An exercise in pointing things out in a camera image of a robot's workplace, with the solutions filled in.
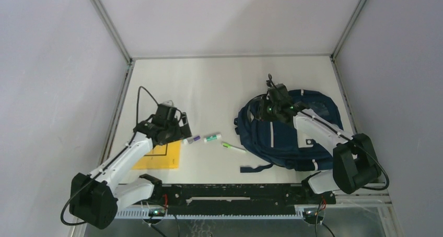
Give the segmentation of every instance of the purple marker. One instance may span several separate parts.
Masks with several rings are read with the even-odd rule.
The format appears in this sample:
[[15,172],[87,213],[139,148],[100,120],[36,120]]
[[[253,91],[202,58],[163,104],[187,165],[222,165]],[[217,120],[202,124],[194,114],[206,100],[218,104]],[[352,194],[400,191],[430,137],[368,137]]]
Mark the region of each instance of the purple marker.
[[194,143],[194,141],[197,141],[199,139],[200,139],[200,135],[197,135],[194,138],[191,137],[191,138],[184,139],[183,142],[188,145],[188,144]]

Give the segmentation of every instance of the white panel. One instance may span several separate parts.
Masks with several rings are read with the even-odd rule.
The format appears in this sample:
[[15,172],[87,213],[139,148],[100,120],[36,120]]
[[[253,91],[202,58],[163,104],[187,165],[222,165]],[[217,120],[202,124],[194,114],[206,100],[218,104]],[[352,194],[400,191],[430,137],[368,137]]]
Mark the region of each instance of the white panel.
[[[111,155],[117,154],[132,136],[135,126],[137,89],[146,87],[158,102],[172,100],[187,112],[191,131],[204,136],[215,132],[223,140],[241,146],[234,131],[234,118],[248,100],[267,90],[267,74],[289,90],[317,90],[337,104],[345,130],[351,130],[348,115],[331,62],[326,56],[236,57],[138,60],[135,63]],[[140,120],[155,113],[155,103],[142,93]],[[149,173],[164,183],[285,183],[300,182],[310,172],[273,167],[260,173],[240,173],[241,165],[266,164],[251,153],[239,153],[221,146],[220,141],[202,140],[182,146],[176,170],[131,171],[128,183]]]
[[443,236],[443,0],[368,0],[337,63],[405,236]]
[[133,57],[330,54],[358,0],[102,0]]
[[0,235],[67,236],[60,211],[98,164],[126,63],[89,0],[0,3]]

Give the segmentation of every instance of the red wire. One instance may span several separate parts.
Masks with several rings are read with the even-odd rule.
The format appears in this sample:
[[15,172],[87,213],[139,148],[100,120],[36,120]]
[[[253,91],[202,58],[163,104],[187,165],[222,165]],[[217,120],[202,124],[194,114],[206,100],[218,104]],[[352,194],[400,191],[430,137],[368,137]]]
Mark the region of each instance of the red wire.
[[326,209],[326,200],[323,198],[323,196],[322,196],[322,201],[321,201],[321,206],[320,206],[320,210],[322,211],[322,210],[325,210]]
[[165,198],[165,207],[168,207],[168,195],[163,194],[163,198]]

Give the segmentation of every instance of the white table surface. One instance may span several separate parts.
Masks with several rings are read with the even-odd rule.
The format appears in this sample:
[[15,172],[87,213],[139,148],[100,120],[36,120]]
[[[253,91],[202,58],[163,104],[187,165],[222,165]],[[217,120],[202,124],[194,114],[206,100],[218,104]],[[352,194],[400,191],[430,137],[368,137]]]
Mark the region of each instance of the white table surface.
[[[172,100],[177,108],[186,112],[193,135],[220,132],[223,141],[241,147],[233,120],[251,98],[266,92],[268,73],[275,83],[284,83],[288,90],[316,90],[331,97],[339,108],[344,129],[351,132],[339,85],[326,56],[137,60],[111,156],[116,155],[132,136],[139,86],[146,87],[158,102]],[[142,92],[139,119],[144,120],[155,111],[155,103]],[[222,147],[220,141],[205,144],[200,140],[182,145],[178,169],[133,170],[121,183],[134,181],[143,173],[165,184],[299,183],[312,173],[276,166],[260,173],[240,173],[241,165],[264,164],[267,162],[249,152],[239,153]]]

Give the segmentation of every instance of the green marker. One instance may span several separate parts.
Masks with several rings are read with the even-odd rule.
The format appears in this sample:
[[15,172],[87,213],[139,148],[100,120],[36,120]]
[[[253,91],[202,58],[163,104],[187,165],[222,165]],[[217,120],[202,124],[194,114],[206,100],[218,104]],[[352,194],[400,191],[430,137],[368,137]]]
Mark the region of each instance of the green marker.
[[208,142],[208,141],[215,140],[215,139],[221,139],[221,138],[222,138],[222,135],[221,135],[221,134],[214,134],[214,135],[211,135],[211,136],[207,136],[207,137],[205,137],[203,140],[204,140],[205,143],[206,143],[206,142]]
[[238,152],[246,153],[246,150],[238,148],[238,147],[235,147],[235,146],[232,146],[232,145],[230,145],[230,144],[228,144],[226,142],[222,142],[221,145],[226,147],[226,148],[236,150]]

